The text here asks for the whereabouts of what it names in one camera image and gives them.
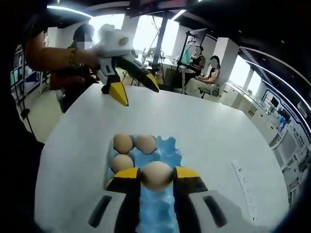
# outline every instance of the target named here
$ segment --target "ceiling light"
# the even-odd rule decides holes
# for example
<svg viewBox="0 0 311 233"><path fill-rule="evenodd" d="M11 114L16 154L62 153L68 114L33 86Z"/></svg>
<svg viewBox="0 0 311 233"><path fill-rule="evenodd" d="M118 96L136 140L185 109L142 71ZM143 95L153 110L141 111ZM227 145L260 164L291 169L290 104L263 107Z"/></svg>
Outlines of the ceiling light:
<svg viewBox="0 0 311 233"><path fill-rule="evenodd" d="M311 111L311 107L310 105L308 104L308 102L299 94L299 92L297 92L292 86L290 86L287 82L285 82L283 79L281 79L279 76L277 76L275 73L272 73L271 71L267 70L266 68L263 68L262 66L260 65L257 65L253 62L250 62L250 61L247 61L245 60L246 62L250 63L250 64L253 64L257 67L260 67L262 68L263 70L267 71L268 73L272 74L273 76L275 76L277 79L279 79L280 81L282 81L284 84L286 84L293 92L295 92L299 97L300 99L304 102L304 104L307 106L307 108L309 109L309 111Z"/></svg>
<svg viewBox="0 0 311 233"><path fill-rule="evenodd" d="M180 10L171 20L176 20L178 17L180 17L186 10Z"/></svg>
<svg viewBox="0 0 311 233"><path fill-rule="evenodd" d="M52 6L52 5L49 5L49 6L47 6L47 8L48 9L54 9L54 10L70 11L70 12L73 12L73 13L77 13L77 14L89 17L89 18L93 18L93 16L91 16L91 15L88 15L88 14L83 13L81 11L73 10L71 8L63 7L63 6Z"/></svg>
<svg viewBox="0 0 311 233"><path fill-rule="evenodd" d="M301 112L299 111L298 108L296 108L296 106L290 102L290 100L288 98L285 97L285 95L283 95L279 90L277 90L274 86L272 86L270 83L268 83L267 81L265 80L262 80L264 83L266 83L267 85L269 85L272 89L274 89L279 95L281 95L297 112L298 114L301 116L301 119L303 120L303 122L305 123L306 127L308 128L309 130L309 133L311 134L311 129L306 121L306 119L304 118L304 116L301 114Z"/></svg>

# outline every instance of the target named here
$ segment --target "ceiling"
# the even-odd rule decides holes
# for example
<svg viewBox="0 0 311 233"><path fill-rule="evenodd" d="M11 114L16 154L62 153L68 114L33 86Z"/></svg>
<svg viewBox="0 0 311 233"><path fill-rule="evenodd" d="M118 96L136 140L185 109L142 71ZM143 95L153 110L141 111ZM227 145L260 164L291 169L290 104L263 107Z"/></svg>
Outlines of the ceiling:
<svg viewBox="0 0 311 233"><path fill-rule="evenodd" d="M129 2L122 0L62 0L61 4L93 16L121 13L128 11L129 7ZM248 55L260 66L284 79L310 105L311 86L306 80L311 83L311 17L307 5L308 1L305 0L204 0L191 7L178 20L183 26L207 28L207 33L212 37L229 37L241 47L259 50L290 65L301 75L270 56L248 50ZM77 21L79 19L70 15L59 17L57 23L65 27ZM240 55L251 60L242 51ZM265 72L262 78L294 104L300 101L290 88L273 75Z"/></svg>

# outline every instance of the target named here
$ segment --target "brown egg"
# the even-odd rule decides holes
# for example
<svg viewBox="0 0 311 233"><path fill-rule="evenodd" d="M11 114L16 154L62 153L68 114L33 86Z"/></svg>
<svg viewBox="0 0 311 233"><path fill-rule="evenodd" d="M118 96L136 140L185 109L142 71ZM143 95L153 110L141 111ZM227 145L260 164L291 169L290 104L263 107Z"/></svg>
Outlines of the brown egg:
<svg viewBox="0 0 311 233"><path fill-rule="evenodd" d="M116 134L113 137L113 147L120 154L127 154L133 148L133 141L128 134Z"/></svg>
<svg viewBox="0 0 311 233"><path fill-rule="evenodd" d="M110 185L110 183L112 182L113 178L110 179L108 182L107 182L107 185L106 185L106 188L108 188L108 186Z"/></svg>
<svg viewBox="0 0 311 233"><path fill-rule="evenodd" d="M144 154L151 154L156 150L156 140L151 135L139 135L135 146Z"/></svg>
<svg viewBox="0 0 311 233"><path fill-rule="evenodd" d="M119 154L111 160L111 169L114 173L134 167L133 160L126 154Z"/></svg>
<svg viewBox="0 0 311 233"><path fill-rule="evenodd" d="M161 161L148 163L142 171L142 184L152 191L162 191L173 180L173 171Z"/></svg>

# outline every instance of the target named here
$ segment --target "window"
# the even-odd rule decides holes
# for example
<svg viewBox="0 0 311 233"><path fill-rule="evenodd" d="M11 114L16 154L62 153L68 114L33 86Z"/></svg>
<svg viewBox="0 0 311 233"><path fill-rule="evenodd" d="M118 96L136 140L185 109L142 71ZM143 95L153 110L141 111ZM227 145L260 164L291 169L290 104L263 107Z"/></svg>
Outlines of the window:
<svg viewBox="0 0 311 233"><path fill-rule="evenodd" d="M153 48L157 43L157 32L161 27L162 18L152 16L140 16L134 37L134 49L143 51ZM166 56L171 56L177 37L178 22L168 20L162 42L162 51Z"/></svg>
<svg viewBox="0 0 311 233"><path fill-rule="evenodd" d="M104 24L111 24L115 26L115 29L121 29L123 21L124 21L124 14L104 15L104 16L93 17L88 22L95 29L93 41L95 43L99 42L98 30L101 28L101 26L103 26Z"/></svg>
<svg viewBox="0 0 311 233"><path fill-rule="evenodd" d="M240 56L237 57L230 74L229 80L234 84L243 87L250 70L249 64L244 61Z"/></svg>
<svg viewBox="0 0 311 233"><path fill-rule="evenodd" d="M247 89L252 91L252 95L255 96L257 94L257 91L259 89L259 85L261 83L261 77L258 75L258 73L254 72L251 82L249 83Z"/></svg>

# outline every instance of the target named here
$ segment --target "power strip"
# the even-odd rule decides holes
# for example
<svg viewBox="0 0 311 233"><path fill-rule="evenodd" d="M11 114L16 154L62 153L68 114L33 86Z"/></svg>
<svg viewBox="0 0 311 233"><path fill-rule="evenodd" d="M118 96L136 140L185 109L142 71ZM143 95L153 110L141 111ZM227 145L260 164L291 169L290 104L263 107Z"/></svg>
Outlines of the power strip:
<svg viewBox="0 0 311 233"><path fill-rule="evenodd" d="M248 186L248 181L245 176L244 170L242 169L238 160L232 162L232 166L237 174L238 180L241 184L242 191L245 197L246 205L248 208L248 213L250 215L251 221L258 221L257 212L256 212L256 202L252 192Z"/></svg>

